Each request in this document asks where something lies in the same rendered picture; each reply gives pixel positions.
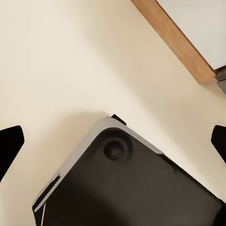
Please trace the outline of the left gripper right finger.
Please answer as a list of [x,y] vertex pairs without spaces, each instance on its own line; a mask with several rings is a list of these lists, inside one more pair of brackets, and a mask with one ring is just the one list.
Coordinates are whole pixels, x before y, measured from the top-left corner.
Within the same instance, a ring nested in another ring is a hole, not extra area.
[[226,163],[226,127],[215,125],[211,142]]

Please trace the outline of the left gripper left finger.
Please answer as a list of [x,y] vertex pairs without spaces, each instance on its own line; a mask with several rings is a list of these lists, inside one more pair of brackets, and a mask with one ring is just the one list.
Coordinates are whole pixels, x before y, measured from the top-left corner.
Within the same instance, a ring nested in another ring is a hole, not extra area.
[[0,130],[0,181],[24,144],[24,134],[20,125]]

